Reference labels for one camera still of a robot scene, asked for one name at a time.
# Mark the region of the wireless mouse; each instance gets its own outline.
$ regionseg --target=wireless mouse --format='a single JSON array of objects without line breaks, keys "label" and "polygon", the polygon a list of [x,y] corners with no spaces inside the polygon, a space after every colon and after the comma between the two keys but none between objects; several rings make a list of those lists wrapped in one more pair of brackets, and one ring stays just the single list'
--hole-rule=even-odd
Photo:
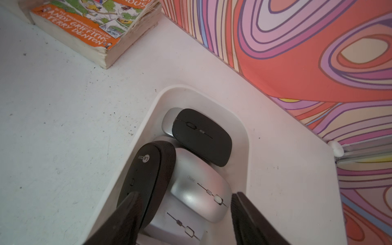
[{"label": "wireless mouse", "polygon": [[131,192],[83,245],[134,245],[139,233],[142,198]]},{"label": "wireless mouse", "polygon": [[184,148],[176,148],[176,166],[168,190],[185,206],[217,223],[231,202],[231,188],[210,165]]},{"label": "wireless mouse", "polygon": [[167,191],[144,231],[150,237],[171,245],[199,245],[206,222]]},{"label": "wireless mouse", "polygon": [[232,141],[229,134],[198,111],[170,109],[163,118],[162,130],[196,155],[219,167],[225,166],[230,158]]},{"label": "wireless mouse", "polygon": [[139,192],[143,203],[141,229],[151,222],[158,210],[175,163],[175,148],[167,141],[147,143],[136,153],[121,188],[117,206],[131,192]]}]

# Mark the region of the white storage bin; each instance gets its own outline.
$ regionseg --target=white storage bin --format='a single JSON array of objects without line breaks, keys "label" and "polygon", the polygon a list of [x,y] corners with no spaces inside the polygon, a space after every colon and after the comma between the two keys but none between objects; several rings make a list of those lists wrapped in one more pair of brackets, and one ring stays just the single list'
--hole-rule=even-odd
[{"label": "white storage bin", "polygon": [[[232,139],[232,152],[226,166],[213,168],[230,184],[233,193],[246,193],[247,169],[249,165],[249,138],[241,120],[214,99],[186,85],[174,85],[161,91],[154,100],[144,118],[135,138],[131,143],[131,153],[127,162],[121,164],[114,173],[113,179],[105,190],[93,216],[80,238],[82,244],[91,236],[114,212],[117,200],[128,172],[129,166],[137,151],[146,143],[163,135],[162,119],[166,112],[174,107],[191,108],[219,124]],[[219,223],[208,223],[201,240],[201,245],[236,244],[230,209]]]}]

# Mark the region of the white table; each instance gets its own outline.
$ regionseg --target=white table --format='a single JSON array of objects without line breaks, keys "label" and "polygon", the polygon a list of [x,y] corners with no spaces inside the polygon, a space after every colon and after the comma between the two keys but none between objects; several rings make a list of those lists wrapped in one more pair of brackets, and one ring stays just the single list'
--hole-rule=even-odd
[{"label": "white table", "polygon": [[75,244],[157,92],[177,83],[243,121],[247,195],[284,237],[346,243],[332,150],[168,19],[108,70],[0,20],[0,244]]}]

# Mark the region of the mouse button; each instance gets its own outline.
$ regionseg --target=mouse button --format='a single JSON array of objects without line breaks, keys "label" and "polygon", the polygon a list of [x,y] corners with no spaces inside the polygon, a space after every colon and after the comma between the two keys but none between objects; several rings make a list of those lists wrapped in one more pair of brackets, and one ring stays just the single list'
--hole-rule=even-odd
[{"label": "mouse button", "polygon": [[219,205],[222,205],[222,203],[223,203],[222,198],[218,195],[214,196],[214,201],[216,201]]},{"label": "mouse button", "polygon": [[193,123],[191,123],[191,122],[187,122],[186,125],[188,127],[190,127],[191,129],[196,129],[196,126]]},{"label": "mouse button", "polygon": [[193,237],[195,235],[195,232],[191,228],[189,228],[189,226],[185,227],[185,233],[187,233],[190,237]]}]

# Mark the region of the colorful wallpaper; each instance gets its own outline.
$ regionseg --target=colorful wallpaper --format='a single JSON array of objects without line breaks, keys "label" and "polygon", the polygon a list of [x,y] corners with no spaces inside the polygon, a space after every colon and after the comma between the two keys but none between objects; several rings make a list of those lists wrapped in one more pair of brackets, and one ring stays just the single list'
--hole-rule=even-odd
[{"label": "colorful wallpaper", "polygon": [[[313,130],[392,135],[391,0],[161,0],[165,14]],[[392,244],[392,158],[339,166],[349,244]]]}]

